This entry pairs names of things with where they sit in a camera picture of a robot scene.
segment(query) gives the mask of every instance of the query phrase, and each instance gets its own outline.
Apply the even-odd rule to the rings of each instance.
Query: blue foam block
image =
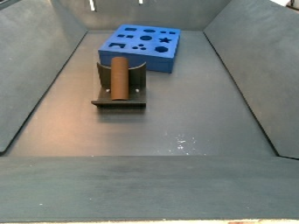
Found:
[[[101,63],[110,66],[113,58],[123,56],[131,67],[146,62],[149,70],[171,73],[181,33],[178,29],[123,24],[98,50]]]

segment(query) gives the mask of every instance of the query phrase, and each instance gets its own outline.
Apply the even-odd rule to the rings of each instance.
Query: hexagonal hole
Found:
[[[157,50],[159,53],[166,53],[166,52],[169,52],[169,48],[165,47],[165,46],[158,46],[158,47],[155,48],[155,50]]]

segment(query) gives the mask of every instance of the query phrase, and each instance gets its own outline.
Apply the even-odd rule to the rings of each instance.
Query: bin floor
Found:
[[[203,32],[183,31],[173,73],[147,72],[146,109],[98,109],[91,31],[6,153],[11,157],[276,155]]]

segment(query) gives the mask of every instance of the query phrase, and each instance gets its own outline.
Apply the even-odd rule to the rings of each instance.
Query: cylinder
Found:
[[[129,60],[125,57],[111,60],[111,100],[129,100]]]

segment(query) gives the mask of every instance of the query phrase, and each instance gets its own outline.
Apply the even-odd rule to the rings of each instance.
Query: circular hole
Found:
[[[158,46],[158,47],[155,48],[155,50],[157,50],[159,53],[166,53],[166,52],[169,52],[169,48],[165,47],[165,46]]]
[[[153,37],[151,37],[151,36],[143,36],[143,37],[141,37],[141,39],[142,39],[142,40],[151,40]]]
[[[145,30],[145,32],[155,32],[155,30]]]

